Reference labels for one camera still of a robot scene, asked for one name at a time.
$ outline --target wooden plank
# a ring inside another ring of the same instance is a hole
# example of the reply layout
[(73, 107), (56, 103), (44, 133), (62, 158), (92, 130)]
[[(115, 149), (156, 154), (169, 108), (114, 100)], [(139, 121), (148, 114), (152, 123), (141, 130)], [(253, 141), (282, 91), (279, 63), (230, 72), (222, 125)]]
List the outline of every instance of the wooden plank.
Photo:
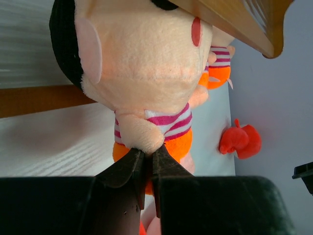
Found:
[(0, 89), (0, 118), (95, 103), (73, 85)]
[(283, 22), (292, 0), (254, 0), (265, 18), (265, 32), (242, 0), (170, 0), (187, 12), (246, 43), (267, 58), (278, 57), (283, 48)]

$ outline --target pink and white stripes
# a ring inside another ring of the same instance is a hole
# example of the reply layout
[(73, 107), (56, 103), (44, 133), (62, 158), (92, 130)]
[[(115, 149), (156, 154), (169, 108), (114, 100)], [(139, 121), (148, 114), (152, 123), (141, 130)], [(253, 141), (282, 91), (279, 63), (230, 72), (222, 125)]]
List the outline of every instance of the pink and white stripes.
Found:
[[(165, 114), (161, 112), (145, 111), (146, 119), (158, 126), (165, 136), (165, 141), (179, 138), (191, 128), (192, 114), (189, 104), (177, 114)], [(123, 144), (119, 131), (118, 121), (115, 119), (115, 142)]]
[(225, 68), (230, 66), (230, 53), (226, 47), (211, 47), (211, 51), (216, 54), (216, 61), (214, 64), (208, 66), (208, 69)]

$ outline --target pink cheek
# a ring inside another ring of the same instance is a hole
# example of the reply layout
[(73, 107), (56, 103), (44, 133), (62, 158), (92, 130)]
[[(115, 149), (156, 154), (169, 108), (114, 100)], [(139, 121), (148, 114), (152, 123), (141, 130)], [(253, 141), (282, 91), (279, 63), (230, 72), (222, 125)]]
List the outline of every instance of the pink cheek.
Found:
[(198, 17), (195, 17), (191, 25), (191, 39), (193, 44), (198, 47), (201, 39), (201, 21)]

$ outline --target orange pants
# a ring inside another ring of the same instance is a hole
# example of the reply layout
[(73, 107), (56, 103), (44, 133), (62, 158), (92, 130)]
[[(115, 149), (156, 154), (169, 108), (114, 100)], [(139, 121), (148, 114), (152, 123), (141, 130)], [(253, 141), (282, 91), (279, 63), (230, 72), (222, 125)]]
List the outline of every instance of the orange pants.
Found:
[[(220, 82), (210, 82), (209, 77), (214, 77)], [(198, 82), (198, 85), (207, 87), (212, 90), (224, 85), (225, 82), (230, 78), (230, 67), (225, 68), (209, 68), (209, 72), (204, 72)]]
[[(191, 149), (192, 143), (192, 130), (190, 129), (185, 135), (170, 141), (166, 141), (165, 147), (169, 154), (178, 162), (187, 155)], [(118, 143), (113, 146), (113, 160), (117, 162), (129, 152), (129, 149)], [(152, 182), (148, 181), (146, 186), (146, 194), (152, 195)]]

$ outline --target red stuffed animal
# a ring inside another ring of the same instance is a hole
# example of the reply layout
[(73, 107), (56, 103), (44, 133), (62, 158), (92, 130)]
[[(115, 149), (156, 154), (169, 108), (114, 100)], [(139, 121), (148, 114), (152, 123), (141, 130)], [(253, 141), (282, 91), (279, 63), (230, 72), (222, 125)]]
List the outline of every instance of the red stuffed animal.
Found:
[(250, 158), (260, 152), (262, 139), (251, 125), (240, 127), (235, 119), (235, 127), (228, 128), (222, 135), (219, 150), (222, 154), (237, 152), (239, 159)]

